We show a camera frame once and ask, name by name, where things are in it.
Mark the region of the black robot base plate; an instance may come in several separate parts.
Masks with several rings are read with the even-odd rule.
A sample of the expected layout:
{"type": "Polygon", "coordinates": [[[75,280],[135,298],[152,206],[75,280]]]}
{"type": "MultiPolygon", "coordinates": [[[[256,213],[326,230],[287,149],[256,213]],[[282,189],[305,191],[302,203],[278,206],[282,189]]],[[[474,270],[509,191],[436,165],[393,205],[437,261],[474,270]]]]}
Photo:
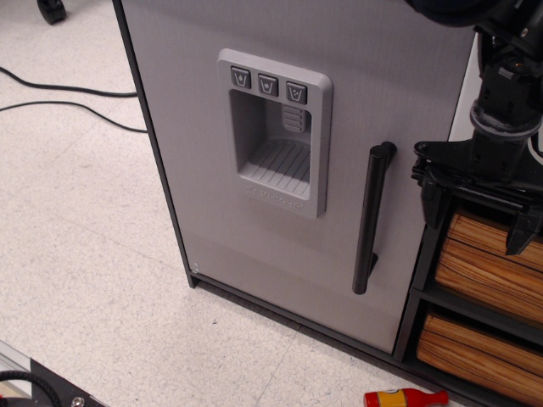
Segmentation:
{"type": "Polygon", "coordinates": [[[77,387],[67,381],[55,372],[49,370],[46,366],[31,359],[31,373],[39,376],[45,381],[59,396],[63,406],[84,406],[84,407],[104,407],[100,400],[96,399],[90,393],[77,387]]]}

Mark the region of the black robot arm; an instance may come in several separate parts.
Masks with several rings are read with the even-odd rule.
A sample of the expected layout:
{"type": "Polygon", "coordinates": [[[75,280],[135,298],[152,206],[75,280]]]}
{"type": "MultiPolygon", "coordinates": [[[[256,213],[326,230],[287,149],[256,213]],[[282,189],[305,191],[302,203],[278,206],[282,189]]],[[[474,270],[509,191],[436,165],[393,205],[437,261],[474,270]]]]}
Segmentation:
{"type": "Polygon", "coordinates": [[[457,142],[419,142],[412,176],[422,188],[428,226],[441,220],[440,200],[464,190],[519,207],[507,254],[522,253],[542,231],[542,3],[540,1],[412,1],[438,24],[472,26],[478,34],[474,131],[457,142]]]}

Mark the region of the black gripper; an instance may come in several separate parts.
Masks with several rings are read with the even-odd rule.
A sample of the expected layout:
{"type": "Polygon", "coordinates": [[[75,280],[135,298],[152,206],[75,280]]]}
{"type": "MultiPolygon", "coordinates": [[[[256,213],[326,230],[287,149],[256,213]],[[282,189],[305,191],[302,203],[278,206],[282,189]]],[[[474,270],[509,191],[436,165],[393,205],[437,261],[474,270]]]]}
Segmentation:
{"type": "Polygon", "coordinates": [[[415,145],[412,177],[422,188],[423,217],[436,229],[445,218],[452,191],[470,191],[528,206],[517,212],[507,233],[506,255],[521,254],[542,229],[540,134],[496,137],[475,131],[457,142],[415,145]]]}

